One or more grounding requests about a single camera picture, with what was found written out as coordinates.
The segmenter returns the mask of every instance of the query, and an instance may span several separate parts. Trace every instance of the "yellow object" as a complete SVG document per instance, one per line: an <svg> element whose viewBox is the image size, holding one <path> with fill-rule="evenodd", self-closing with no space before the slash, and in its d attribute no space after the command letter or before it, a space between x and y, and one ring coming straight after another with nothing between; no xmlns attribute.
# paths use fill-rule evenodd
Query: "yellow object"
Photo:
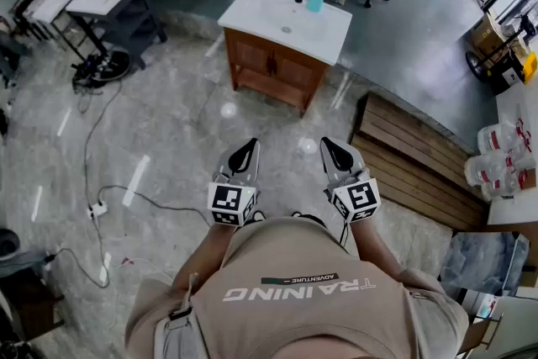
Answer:
<svg viewBox="0 0 538 359"><path fill-rule="evenodd" d="M527 60L523 65L523 75L525 76L525 84L528 84L538 67L538 61L536 60L535 52L531 52Z"/></svg>

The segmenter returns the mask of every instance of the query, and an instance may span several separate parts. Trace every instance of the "power strip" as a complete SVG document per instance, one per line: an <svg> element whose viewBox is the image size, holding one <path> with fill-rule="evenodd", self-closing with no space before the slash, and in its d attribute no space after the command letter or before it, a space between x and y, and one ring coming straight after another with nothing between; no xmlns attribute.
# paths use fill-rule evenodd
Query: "power strip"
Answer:
<svg viewBox="0 0 538 359"><path fill-rule="evenodd" d="M108 212L108 206L105 202L95 203L92 209L87 209L86 214L89 219L95 219Z"/></svg>

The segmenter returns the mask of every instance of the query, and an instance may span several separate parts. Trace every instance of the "white sink countertop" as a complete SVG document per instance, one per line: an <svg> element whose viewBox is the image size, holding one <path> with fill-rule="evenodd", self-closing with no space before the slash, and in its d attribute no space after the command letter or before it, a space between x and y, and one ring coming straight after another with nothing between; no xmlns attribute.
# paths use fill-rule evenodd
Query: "white sink countertop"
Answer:
<svg viewBox="0 0 538 359"><path fill-rule="evenodd" d="M340 55L351 14L324 3L321 11L295 0L235 0L219 25L253 34L334 65Z"/></svg>

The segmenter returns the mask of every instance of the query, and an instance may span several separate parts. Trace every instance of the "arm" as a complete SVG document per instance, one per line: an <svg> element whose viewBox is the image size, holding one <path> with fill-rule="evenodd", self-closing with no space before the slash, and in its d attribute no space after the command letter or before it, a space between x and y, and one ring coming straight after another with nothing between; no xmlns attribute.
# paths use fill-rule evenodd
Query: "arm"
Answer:
<svg viewBox="0 0 538 359"><path fill-rule="evenodd" d="M188 290L188 278L194 272L198 273L198 285L193 289L193 293L200 289L219 270L234 232L234 226L223 224L211 226L202 243L174 278L174 283L171 285L172 292L179 292L183 295Z"/></svg>
<svg viewBox="0 0 538 359"><path fill-rule="evenodd" d="M402 267L379 236L373 219L369 218L352 223L351 233L355 238L361 260L373 263L394 280L399 281Z"/></svg>

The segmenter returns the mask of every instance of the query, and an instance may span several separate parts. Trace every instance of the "brown t-shirt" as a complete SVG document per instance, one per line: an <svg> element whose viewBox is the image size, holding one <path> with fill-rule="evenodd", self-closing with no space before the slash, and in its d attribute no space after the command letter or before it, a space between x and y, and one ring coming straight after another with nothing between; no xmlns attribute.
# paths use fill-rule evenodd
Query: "brown t-shirt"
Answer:
<svg viewBox="0 0 538 359"><path fill-rule="evenodd" d="M401 278L350 256L315 222L272 219L234 235L223 267L192 304L211 359L269 359L317 335L374 357L453 359L467 330L464 310L433 277Z"/></svg>

